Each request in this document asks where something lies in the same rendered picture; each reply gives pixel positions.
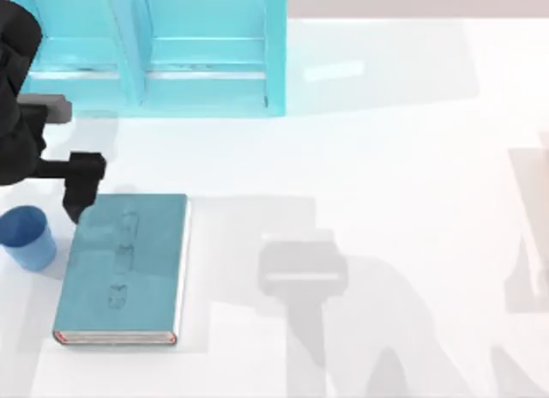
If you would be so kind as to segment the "blue cup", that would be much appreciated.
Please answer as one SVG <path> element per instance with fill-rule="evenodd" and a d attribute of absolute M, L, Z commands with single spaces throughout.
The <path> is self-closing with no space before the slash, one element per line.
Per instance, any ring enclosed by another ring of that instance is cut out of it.
<path fill-rule="evenodd" d="M 57 245 L 44 211 L 23 205 L 0 215 L 0 246 L 25 270 L 39 272 L 55 259 Z"/>

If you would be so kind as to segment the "teal hardcover book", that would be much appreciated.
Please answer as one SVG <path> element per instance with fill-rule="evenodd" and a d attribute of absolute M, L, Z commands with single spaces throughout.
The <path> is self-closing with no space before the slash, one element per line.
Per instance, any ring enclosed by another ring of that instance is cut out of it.
<path fill-rule="evenodd" d="M 52 328 L 61 345 L 175 345 L 191 203 L 185 194 L 100 194 L 72 238 Z"/>

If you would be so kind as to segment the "light blue rack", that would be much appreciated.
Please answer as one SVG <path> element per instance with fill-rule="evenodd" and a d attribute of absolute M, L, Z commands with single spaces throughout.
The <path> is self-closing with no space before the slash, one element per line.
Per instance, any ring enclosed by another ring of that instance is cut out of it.
<path fill-rule="evenodd" d="M 287 0 L 11 0 L 43 39 L 23 90 L 82 117 L 285 114 Z"/>

